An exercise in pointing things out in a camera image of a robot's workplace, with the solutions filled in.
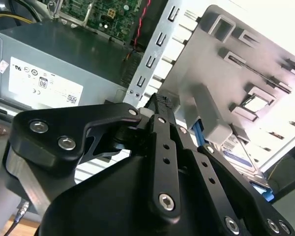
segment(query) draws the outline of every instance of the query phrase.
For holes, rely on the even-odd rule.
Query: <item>white label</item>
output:
[[[256,171],[244,147],[235,135],[231,135],[228,140],[223,143],[221,151],[229,162],[251,172]]]
[[[52,108],[79,105],[83,86],[11,57],[9,91]]]
[[[5,60],[2,60],[0,62],[0,73],[3,74],[5,70],[8,68],[9,63],[7,63]]]

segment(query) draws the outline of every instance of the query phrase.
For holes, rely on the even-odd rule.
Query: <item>barcode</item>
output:
[[[227,149],[233,150],[235,148],[234,145],[230,144],[229,142],[225,142],[223,146]]]
[[[77,98],[75,96],[68,95],[67,102],[71,102],[71,103],[75,104],[77,102]]]

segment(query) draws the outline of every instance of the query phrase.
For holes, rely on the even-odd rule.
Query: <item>wire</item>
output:
[[[32,21],[30,21],[22,16],[14,15],[14,14],[0,13],[0,17],[10,17],[10,18],[18,19],[18,20],[23,21],[28,24],[33,23]]]
[[[18,212],[16,213],[13,223],[10,226],[10,228],[8,229],[8,231],[4,234],[4,236],[8,236],[13,230],[14,228],[18,225],[18,223],[21,221],[21,219],[23,218],[23,216],[25,215],[25,213],[27,212],[28,208],[30,207],[30,203],[29,202],[25,202],[21,208],[18,210]]]
[[[33,23],[32,21],[30,21],[22,16],[15,15],[10,12],[0,12],[0,17],[10,17],[10,18],[14,18],[14,19],[18,19],[20,21],[23,21],[25,23],[29,23],[29,24]]]
[[[267,178],[267,180],[269,180],[271,178],[271,176],[273,175],[274,171],[276,170],[276,168],[279,166],[279,164],[285,160],[284,158],[281,158],[281,160],[279,160],[279,162],[275,165],[275,167],[273,168],[273,170],[271,171],[269,177]]]
[[[9,0],[9,6],[12,14],[16,14],[12,0]],[[14,19],[16,26],[21,26],[21,22],[18,19]]]
[[[134,49],[137,47],[138,38],[140,37],[140,34],[141,34],[142,20],[143,20],[144,16],[146,15],[147,9],[150,6],[150,4],[151,4],[151,0],[147,0],[147,5],[143,8],[142,15],[139,18],[139,26],[138,26],[137,36],[134,39],[134,46],[133,46]]]
[[[289,158],[281,158],[281,160],[278,161],[278,163],[275,165],[275,167],[273,168],[273,170],[271,171],[269,177],[267,178],[268,180],[271,178],[271,176],[273,175],[274,171],[276,170],[276,168],[279,166],[279,164],[283,161],[283,160],[288,160]]]
[[[41,18],[39,17],[37,11],[31,6],[29,5],[27,2],[23,1],[23,0],[15,0],[18,4],[22,5],[23,7],[26,8],[27,11],[30,12],[30,14],[32,15],[32,17],[37,21],[37,22],[41,22]]]

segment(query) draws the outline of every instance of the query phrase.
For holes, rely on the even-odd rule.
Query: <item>power supply unit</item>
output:
[[[0,101],[22,109],[121,102],[141,56],[47,21],[0,31]]]

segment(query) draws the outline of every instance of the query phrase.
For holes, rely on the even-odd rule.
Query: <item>red cable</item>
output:
[[[134,48],[136,48],[138,38],[140,37],[140,34],[141,34],[142,19],[145,16],[145,14],[147,12],[147,8],[150,6],[150,4],[151,4],[151,0],[148,0],[147,5],[143,8],[142,16],[139,18],[138,32],[137,32],[136,38],[134,39],[134,45],[133,45]]]

